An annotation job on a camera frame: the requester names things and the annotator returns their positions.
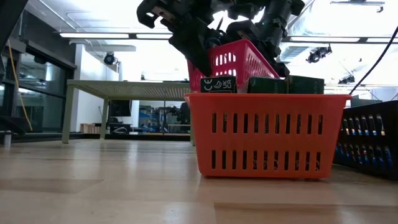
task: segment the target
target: plastic basket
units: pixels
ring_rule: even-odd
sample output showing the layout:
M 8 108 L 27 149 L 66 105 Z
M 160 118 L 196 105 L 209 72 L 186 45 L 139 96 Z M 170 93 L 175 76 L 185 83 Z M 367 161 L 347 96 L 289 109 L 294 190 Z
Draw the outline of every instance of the plastic basket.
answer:
M 249 40 L 238 40 L 208 50 L 212 77 L 236 76 L 238 89 L 250 77 L 279 78 L 275 70 Z M 188 61 L 190 88 L 200 91 L 200 79 L 205 76 Z
M 324 178 L 348 95 L 189 93 L 205 176 Z
M 398 179 L 398 101 L 344 110 L 334 163 Z

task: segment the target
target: cardboard box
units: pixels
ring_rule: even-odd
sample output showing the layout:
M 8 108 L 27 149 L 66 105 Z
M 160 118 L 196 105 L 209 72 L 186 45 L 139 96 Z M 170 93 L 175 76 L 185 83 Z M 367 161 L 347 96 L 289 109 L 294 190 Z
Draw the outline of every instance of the cardboard box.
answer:
M 289 94 L 323 94 L 325 81 L 321 78 L 291 75 L 285 79 Z
M 236 93 L 236 77 L 213 77 L 200 80 L 202 93 Z
M 279 79 L 251 77 L 248 93 L 286 93 L 286 83 Z

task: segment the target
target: red basket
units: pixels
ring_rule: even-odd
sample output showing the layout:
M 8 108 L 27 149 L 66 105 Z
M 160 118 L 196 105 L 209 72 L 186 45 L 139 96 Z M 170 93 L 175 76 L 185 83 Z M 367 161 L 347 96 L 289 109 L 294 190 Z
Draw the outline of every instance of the red basket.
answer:
M 189 93 L 205 176 L 324 178 L 349 95 Z
M 238 89 L 245 88 L 250 77 L 279 78 L 275 70 L 249 40 L 238 40 L 208 50 L 212 77 L 236 76 Z M 205 76 L 188 61 L 189 84 L 200 91 L 200 79 Z

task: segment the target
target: wooden floor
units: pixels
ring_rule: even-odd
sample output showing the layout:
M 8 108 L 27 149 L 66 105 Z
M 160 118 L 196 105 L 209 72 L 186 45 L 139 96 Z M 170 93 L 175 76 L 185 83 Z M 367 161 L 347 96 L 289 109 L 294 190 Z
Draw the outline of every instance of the wooden floor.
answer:
M 333 168 L 316 182 L 205 179 L 189 142 L 0 149 L 0 223 L 398 223 L 398 184 Z

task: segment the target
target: green box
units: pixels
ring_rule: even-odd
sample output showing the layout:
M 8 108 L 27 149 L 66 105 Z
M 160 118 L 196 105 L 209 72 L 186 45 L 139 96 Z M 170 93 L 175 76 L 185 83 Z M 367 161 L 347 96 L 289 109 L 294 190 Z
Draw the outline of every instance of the green box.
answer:
M 285 79 L 289 94 L 323 94 L 325 81 L 321 78 L 291 75 Z
M 279 79 L 251 77 L 248 93 L 286 93 L 286 84 Z

